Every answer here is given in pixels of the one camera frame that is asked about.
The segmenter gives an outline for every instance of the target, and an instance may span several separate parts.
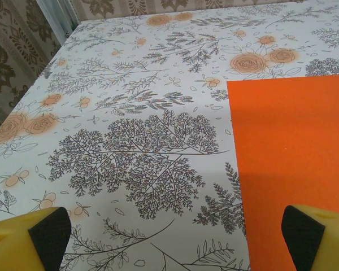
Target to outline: black rubber pad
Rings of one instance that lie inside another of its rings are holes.
[[[60,207],[28,230],[46,271],[59,270],[71,229],[67,210]]]
[[[325,226],[287,206],[281,223],[282,235],[298,271],[310,271],[324,234]]]

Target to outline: orange card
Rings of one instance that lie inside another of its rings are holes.
[[[284,208],[339,212],[339,76],[228,82],[251,270],[295,271]]]

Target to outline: patterned wallpaper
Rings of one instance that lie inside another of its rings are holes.
[[[297,0],[71,0],[81,21],[296,1]]]
[[[36,0],[0,0],[0,125],[59,48]]]

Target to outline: orange paper sheet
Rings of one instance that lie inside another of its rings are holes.
[[[339,212],[339,76],[228,82],[252,271],[295,271],[285,206]]]

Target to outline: floral patterned surface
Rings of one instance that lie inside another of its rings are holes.
[[[66,207],[61,270],[250,270],[226,81],[335,74],[339,1],[82,23],[0,128],[0,220]]]

